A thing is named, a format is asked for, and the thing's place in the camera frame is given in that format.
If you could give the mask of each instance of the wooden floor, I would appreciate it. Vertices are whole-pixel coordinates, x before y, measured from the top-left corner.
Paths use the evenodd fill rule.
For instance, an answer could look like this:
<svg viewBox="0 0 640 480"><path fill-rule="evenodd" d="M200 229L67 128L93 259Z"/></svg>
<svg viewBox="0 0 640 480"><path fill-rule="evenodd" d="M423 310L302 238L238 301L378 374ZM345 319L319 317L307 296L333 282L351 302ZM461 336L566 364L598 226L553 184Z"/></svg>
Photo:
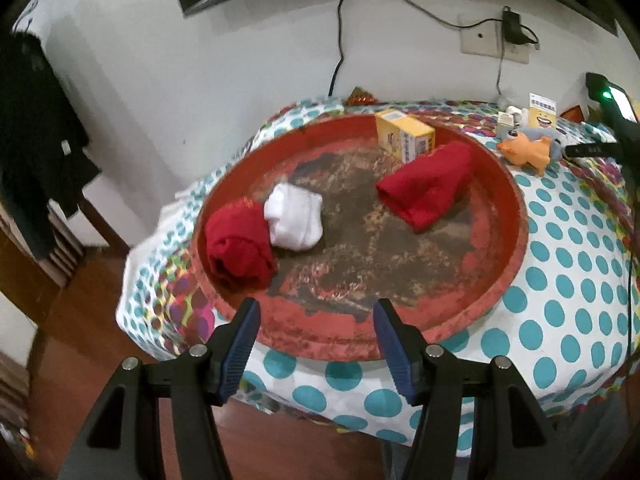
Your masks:
<svg viewBox="0 0 640 480"><path fill-rule="evenodd" d="M85 416L123 358L152 362L116 326L124 262L96 258L78 270L44 325L30 397L30 431L38 462L52 478ZM215 409L218 431L236 480L382 480L378 442L337 434L285 415L265 415L231 400ZM179 479L170 408L161 403L167 479Z"/></svg>

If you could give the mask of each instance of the phone screen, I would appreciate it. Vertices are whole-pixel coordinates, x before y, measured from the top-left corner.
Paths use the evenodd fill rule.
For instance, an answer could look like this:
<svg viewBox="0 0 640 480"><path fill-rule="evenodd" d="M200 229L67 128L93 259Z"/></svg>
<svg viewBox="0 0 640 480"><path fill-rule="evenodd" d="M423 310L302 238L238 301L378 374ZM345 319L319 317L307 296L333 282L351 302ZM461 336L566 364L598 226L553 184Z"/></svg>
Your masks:
<svg viewBox="0 0 640 480"><path fill-rule="evenodd" d="M636 121L636 114L634 113L634 109L631 107L631 103L626 97L626 94L617 88L613 88L613 86L610 86L609 89L611 90L611 95L616 100L616 104L618 105L618 109L622 116L633 123L638 122Z"/></svg>

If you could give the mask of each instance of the white sock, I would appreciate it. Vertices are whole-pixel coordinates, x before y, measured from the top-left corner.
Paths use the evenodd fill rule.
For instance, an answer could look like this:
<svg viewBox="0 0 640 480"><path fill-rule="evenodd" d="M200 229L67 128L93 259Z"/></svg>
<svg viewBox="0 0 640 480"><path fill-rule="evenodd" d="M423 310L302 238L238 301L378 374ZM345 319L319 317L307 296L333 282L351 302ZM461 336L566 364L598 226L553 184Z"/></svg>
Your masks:
<svg viewBox="0 0 640 480"><path fill-rule="evenodd" d="M271 245L306 251L322 237L322 196L291 184L276 184L264 203Z"/></svg>

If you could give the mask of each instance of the power adapter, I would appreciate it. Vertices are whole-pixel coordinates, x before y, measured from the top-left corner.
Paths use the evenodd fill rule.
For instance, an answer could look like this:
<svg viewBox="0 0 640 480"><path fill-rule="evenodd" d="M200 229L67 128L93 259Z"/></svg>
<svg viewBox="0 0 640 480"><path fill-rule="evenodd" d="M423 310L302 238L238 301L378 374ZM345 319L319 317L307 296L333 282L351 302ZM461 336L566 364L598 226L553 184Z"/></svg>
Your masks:
<svg viewBox="0 0 640 480"><path fill-rule="evenodd" d="M536 44L534 40L522 31L520 15L511 10L502 11L502 38L507 43L514 45Z"/></svg>

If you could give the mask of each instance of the orange toy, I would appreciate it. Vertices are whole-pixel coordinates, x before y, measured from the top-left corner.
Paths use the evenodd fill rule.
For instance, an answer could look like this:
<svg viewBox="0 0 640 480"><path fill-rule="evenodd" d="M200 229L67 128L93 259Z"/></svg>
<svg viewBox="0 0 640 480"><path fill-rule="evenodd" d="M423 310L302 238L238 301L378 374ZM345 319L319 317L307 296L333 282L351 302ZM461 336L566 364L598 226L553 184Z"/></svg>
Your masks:
<svg viewBox="0 0 640 480"><path fill-rule="evenodd" d="M516 136L510 134L499 142L497 148L511 164L523 166L528 163L538 170L539 175L542 175L551 160L550 146L551 137L543 136L531 142L525 134L518 132Z"/></svg>

